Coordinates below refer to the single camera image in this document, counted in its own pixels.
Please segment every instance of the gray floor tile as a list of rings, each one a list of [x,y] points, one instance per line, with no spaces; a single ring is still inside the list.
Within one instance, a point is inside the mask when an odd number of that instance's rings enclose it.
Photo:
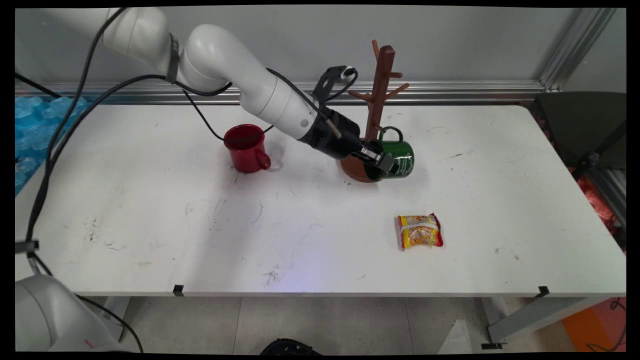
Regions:
[[[277,338],[323,355],[412,354],[402,298],[243,298],[234,354],[257,355]]]
[[[575,352],[562,322],[553,323],[532,334],[517,336],[505,345],[506,352]]]
[[[437,354],[457,319],[467,321],[474,353],[482,351],[480,344],[489,342],[486,316],[479,299],[408,297],[406,309],[416,354]]]
[[[133,297],[124,320],[145,352],[231,354],[239,310],[239,297]],[[129,331],[122,345],[138,351]]]
[[[530,301],[513,298],[506,299],[506,304],[509,313],[513,313]],[[518,336],[503,350],[481,350],[481,344],[489,342],[486,331],[489,324],[479,298],[406,298],[406,304],[416,354],[437,353],[456,319],[467,321],[474,353],[575,351],[561,322]]]

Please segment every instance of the wooden base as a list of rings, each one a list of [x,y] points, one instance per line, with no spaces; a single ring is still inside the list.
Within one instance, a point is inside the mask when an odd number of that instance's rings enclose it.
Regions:
[[[342,166],[344,173],[350,178],[360,181],[361,183],[372,182],[364,172],[364,164],[362,161],[354,158],[353,156],[348,156],[346,159],[340,160],[340,165]]]

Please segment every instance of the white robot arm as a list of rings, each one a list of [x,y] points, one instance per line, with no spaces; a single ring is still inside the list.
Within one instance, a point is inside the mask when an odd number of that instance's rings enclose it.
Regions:
[[[78,31],[94,36],[118,9],[45,11]],[[352,155],[365,166],[391,173],[397,170],[397,165],[384,152],[360,140],[357,124],[304,94],[319,108],[322,114],[318,114],[285,81],[270,73],[242,42],[219,26],[196,27],[178,57],[177,41],[169,33],[160,9],[128,8],[105,30],[102,43],[144,61],[158,73],[199,92],[213,92],[231,81],[240,89],[242,108],[283,133],[338,160]],[[344,78],[348,68],[343,68],[338,77]],[[333,126],[325,119],[330,119]]]

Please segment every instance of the table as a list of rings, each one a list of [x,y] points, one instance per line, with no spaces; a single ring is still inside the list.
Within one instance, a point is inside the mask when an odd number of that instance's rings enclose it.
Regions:
[[[333,108],[364,128],[365,106]],[[265,127],[239,106],[202,111],[219,134]],[[382,123],[404,131],[415,167],[363,184],[276,129],[272,168],[245,175],[190,106],[98,106],[51,177],[39,255],[93,296],[491,298],[546,287],[532,305],[555,299],[555,310],[496,320],[494,342],[626,294],[626,257],[525,108],[387,106]],[[41,178],[42,168],[15,199],[17,239]],[[396,216],[431,212],[444,246],[403,252]],[[31,274],[16,256],[16,280]]]

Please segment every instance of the yellow packaging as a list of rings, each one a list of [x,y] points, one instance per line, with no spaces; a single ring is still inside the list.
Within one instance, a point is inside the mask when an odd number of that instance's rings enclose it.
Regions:
[[[417,244],[442,246],[440,222],[435,214],[398,217],[403,250]]]

